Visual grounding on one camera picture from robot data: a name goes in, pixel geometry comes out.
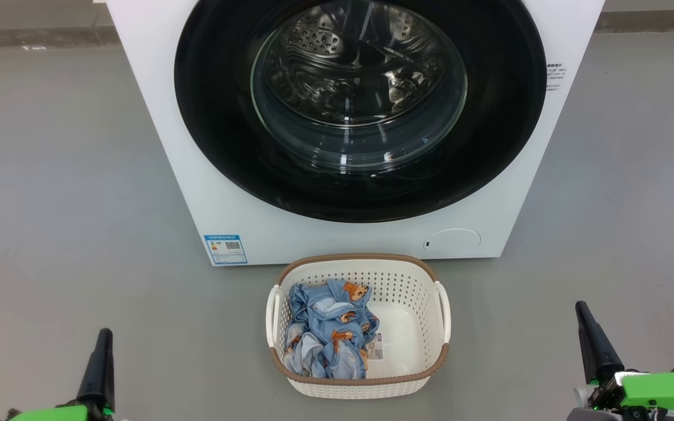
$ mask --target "laundry basket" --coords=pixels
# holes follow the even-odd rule
[[[297,375],[283,365],[291,322],[288,293],[294,284],[322,285],[342,279],[373,287],[369,309],[380,319],[378,359],[366,378],[342,380]],[[449,352],[449,298],[433,270],[410,256],[343,254],[301,259],[283,270],[267,300],[267,344],[275,365],[304,395],[330,399],[377,399],[417,392]]]

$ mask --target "blue and white sticker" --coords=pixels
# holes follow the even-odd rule
[[[247,264],[246,252],[238,235],[205,235],[209,253],[215,264]]]

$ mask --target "washing machine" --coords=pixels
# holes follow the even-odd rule
[[[215,266],[500,256],[602,3],[108,0]]]

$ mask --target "white handle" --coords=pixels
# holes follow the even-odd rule
[[[267,328],[267,344],[270,347],[275,346],[275,325],[273,320],[275,314],[275,297],[279,288],[280,285],[275,285],[272,287],[270,296],[267,298],[267,310],[264,314],[264,325]]]
[[[452,338],[452,311],[449,309],[449,296],[446,295],[446,288],[441,282],[434,282],[438,290],[438,296],[441,298],[441,309],[443,311],[443,343],[448,344]]]

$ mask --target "label inside basket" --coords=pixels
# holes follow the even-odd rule
[[[383,360],[383,335],[380,332],[376,333],[374,340],[366,345],[369,360]]]

